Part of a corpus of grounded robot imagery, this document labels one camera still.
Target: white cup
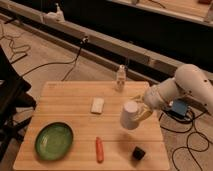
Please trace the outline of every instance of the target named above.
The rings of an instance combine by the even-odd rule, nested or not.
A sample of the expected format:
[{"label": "white cup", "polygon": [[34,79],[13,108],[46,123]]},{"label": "white cup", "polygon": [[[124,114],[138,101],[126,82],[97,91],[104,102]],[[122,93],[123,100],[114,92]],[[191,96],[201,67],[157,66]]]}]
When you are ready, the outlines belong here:
[{"label": "white cup", "polygon": [[134,100],[129,100],[124,103],[120,123],[121,125],[129,130],[133,130],[139,126],[139,122],[133,121],[133,118],[138,114],[139,106]]}]

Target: orange carrot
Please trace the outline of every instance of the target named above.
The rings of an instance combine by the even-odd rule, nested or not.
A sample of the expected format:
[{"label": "orange carrot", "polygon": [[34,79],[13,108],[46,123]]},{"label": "orange carrot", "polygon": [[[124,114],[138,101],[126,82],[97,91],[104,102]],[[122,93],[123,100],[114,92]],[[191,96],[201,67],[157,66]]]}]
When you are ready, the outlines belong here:
[{"label": "orange carrot", "polygon": [[102,163],[104,161],[104,149],[100,137],[96,137],[96,157],[98,163]]}]

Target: cable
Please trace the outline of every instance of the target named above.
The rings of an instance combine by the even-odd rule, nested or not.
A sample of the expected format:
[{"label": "cable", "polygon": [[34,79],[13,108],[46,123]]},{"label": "cable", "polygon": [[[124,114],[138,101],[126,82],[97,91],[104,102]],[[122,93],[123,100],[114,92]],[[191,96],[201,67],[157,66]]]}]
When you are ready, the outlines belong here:
[{"label": "cable", "polygon": [[[202,132],[198,131],[198,129],[196,128],[196,120],[197,120],[198,118],[200,118],[201,116],[203,116],[204,114],[206,114],[207,111],[204,111],[204,112],[200,113],[200,114],[197,115],[197,116],[195,116],[194,111],[193,111],[192,109],[190,109],[190,108],[189,108],[188,112],[189,112],[190,115],[192,116],[192,118],[191,118],[191,124],[192,124],[192,125],[191,125],[190,129],[188,129],[188,131],[185,131],[185,133],[189,132],[189,131],[192,130],[193,128],[194,128],[195,131],[191,132],[191,133],[187,136],[187,139],[186,139],[186,146],[178,147],[178,148],[176,148],[176,149],[172,152],[172,162],[173,162],[173,164],[174,164],[175,169],[179,171],[180,169],[178,168],[178,166],[177,166],[177,164],[176,164],[176,162],[175,162],[175,154],[176,154],[179,150],[184,150],[184,149],[186,149],[186,150],[189,152],[189,154],[190,154],[190,156],[192,157],[192,159],[195,161],[196,165],[199,167],[199,169],[200,169],[201,171],[203,171],[201,165],[199,164],[199,162],[198,162],[197,159],[195,158],[193,152],[198,152],[198,153],[205,152],[205,151],[207,151],[207,150],[210,148],[210,144],[213,145],[213,142],[210,141],[210,140],[207,138],[207,136],[206,136],[205,134],[203,134]],[[162,117],[163,117],[164,114],[165,114],[165,113],[162,113],[162,114],[160,115],[159,121],[162,119]],[[163,127],[163,129],[165,129],[165,130],[167,130],[167,131],[170,131],[170,132],[173,132],[173,133],[183,133],[183,132],[180,132],[180,131],[170,130],[170,129],[164,128],[164,127]],[[203,149],[196,149],[196,148],[190,147],[190,145],[189,145],[190,138],[191,138],[193,135],[196,135],[196,134],[198,134],[202,139],[204,139],[204,140],[207,142],[207,146],[206,146],[205,148],[203,148]]]},{"label": "cable", "polygon": [[160,5],[162,8],[166,9],[166,6],[164,6],[163,4],[161,4],[160,2],[154,1],[154,0],[149,0],[152,3],[158,4]]},{"label": "cable", "polygon": [[66,75],[64,76],[64,78],[61,80],[61,81],[65,81],[67,79],[67,77],[69,76],[69,74],[75,69],[76,67],[76,64],[77,64],[77,60],[78,60],[78,57],[81,53],[81,49],[82,49],[82,46],[80,46],[79,50],[78,50],[78,53],[77,53],[77,56],[75,58],[75,62],[74,62],[74,65],[71,69],[69,69],[69,71],[66,73]]},{"label": "cable", "polygon": [[15,46],[15,40],[14,40],[14,39],[20,38],[24,34],[24,32],[18,36],[5,35],[3,23],[1,22],[1,33],[2,35],[0,37],[0,40],[3,40],[3,39],[9,40],[9,48],[12,51],[12,56],[9,58],[9,60],[12,60],[13,57],[18,54],[22,54],[21,58],[23,56],[27,56],[27,52],[31,49],[31,46],[30,45]]},{"label": "cable", "polygon": [[186,122],[186,123],[184,123],[184,121],[179,121],[179,120],[177,120],[175,117],[173,117],[173,116],[171,116],[171,115],[169,115],[168,113],[166,113],[166,111],[164,111],[162,114],[161,114],[161,116],[160,116],[160,118],[159,118],[159,121],[163,118],[163,116],[164,116],[164,114],[166,114],[167,116],[169,116],[171,119],[173,119],[174,121],[176,121],[176,122],[178,122],[178,123],[180,123],[180,124],[191,124],[191,126],[187,129],[187,130],[185,130],[185,131],[176,131],[176,130],[172,130],[172,129],[169,129],[169,128],[166,128],[166,127],[164,127],[164,126],[160,126],[162,129],[164,129],[164,130],[166,130],[166,131],[169,131],[169,132],[173,132],[173,133],[178,133],[178,134],[185,134],[185,133],[187,133],[187,132],[190,132],[191,130],[192,130],[192,128],[193,128],[193,120],[194,120],[194,118],[195,118],[195,116],[194,116],[194,113],[191,113],[191,122]]},{"label": "cable", "polygon": [[[27,71],[26,73],[22,74],[21,76],[24,77],[24,76],[28,75],[29,73],[31,73],[31,72],[33,72],[33,71],[35,71],[35,70],[37,70],[37,69],[39,69],[41,67],[49,66],[49,65],[69,65],[69,64],[73,64],[74,63],[74,66],[75,66],[76,65],[75,63],[77,62],[78,57],[80,55],[81,49],[82,49],[83,45],[86,44],[86,43],[87,43],[87,41],[84,41],[84,39],[80,42],[80,48],[79,48],[78,54],[75,57],[75,59],[71,60],[70,62],[49,62],[49,63],[45,63],[45,64],[39,65],[39,66],[37,66],[35,68],[32,68],[31,70]],[[68,73],[65,75],[65,77],[62,80],[65,80],[66,77],[69,75],[69,73],[71,71],[69,70]]]}]

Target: small bottle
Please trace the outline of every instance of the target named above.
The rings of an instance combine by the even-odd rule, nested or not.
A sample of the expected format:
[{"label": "small bottle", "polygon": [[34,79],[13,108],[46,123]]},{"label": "small bottle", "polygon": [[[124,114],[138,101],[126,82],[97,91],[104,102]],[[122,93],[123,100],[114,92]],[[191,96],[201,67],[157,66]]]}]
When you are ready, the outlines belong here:
[{"label": "small bottle", "polygon": [[116,75],[116,90],[121,92],[126,82],[126,70],[124,65],[120,65]]},{"label": "small bottle", "polygon": [[65,19],[64,19],[64,13],[63,13],[63,11],[61,10],[61,8],[59,7],[58,3],[56,3],[56,6],[57,6],[57,12],[56,12],[56,14],[57,14],[57,19],[58,19],[58,21],[60,21],[60,22],[64,22],[64,21],[65,21]]}]

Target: plate rim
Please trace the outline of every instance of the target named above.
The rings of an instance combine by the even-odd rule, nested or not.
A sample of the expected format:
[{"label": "plate rim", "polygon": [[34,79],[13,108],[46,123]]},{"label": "plate rim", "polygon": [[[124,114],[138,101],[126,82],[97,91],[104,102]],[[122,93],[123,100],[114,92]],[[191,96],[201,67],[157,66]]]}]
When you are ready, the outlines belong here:
[{"label": "plate rim", "polygon": [[[41,136],[41,133],[42,133],[45,129],[47,129],[47,128],[53,126],[53,125],[56,125],[56,124],[64,125],[64,126],[66,126],[66,127],[69,129],[69,131],[70,131],[70,133],[71,133],[71,135],[72,135],[72,141],[71,141],[71,143],[69,144],[69,147],[67,148],[66,152],[65,152],[63,155],[61,155],[60,157],[58,157],[58,158],[56,158],[56,159],[44,159],[44,158],[40,155],[40,153],[38,152],[38,148],[37,148],[38,139],[39,139],[39,137]],[[37,154],[37,155],[39,156],[39,158],[42,159],[42,160],[46,160],[46,161],[59,160],[59,159],[63,158],[63,157],[67,154],[67,152],[69,151],[71,145],[73,144],[73,139],[74,139],[73,130],[72,130],[72,128],[71,128],[67,123],[65,123],[65,122],[53,122],[53,123],[49,123],[48,125],[44,126],[44,127],[39,131],[39,133],[37,134],[36,139],[35,139],[35,143],[34,143],[34,149],[35,149],[35,151],[36,151],[36,154]]]}]

